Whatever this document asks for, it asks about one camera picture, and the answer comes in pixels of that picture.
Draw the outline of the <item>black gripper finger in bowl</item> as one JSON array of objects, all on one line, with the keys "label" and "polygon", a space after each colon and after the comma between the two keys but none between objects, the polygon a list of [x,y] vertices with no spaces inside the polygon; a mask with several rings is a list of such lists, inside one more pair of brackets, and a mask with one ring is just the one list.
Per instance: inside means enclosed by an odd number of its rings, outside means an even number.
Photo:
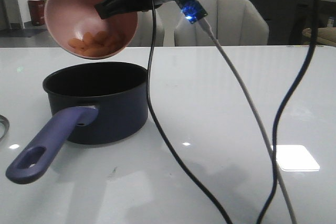
[{"label": "black gripper finger in bowl", "polygon": [[114,15],[147,11],[152,8],[154,0],[102,0],[94,5],[101,19]]}]

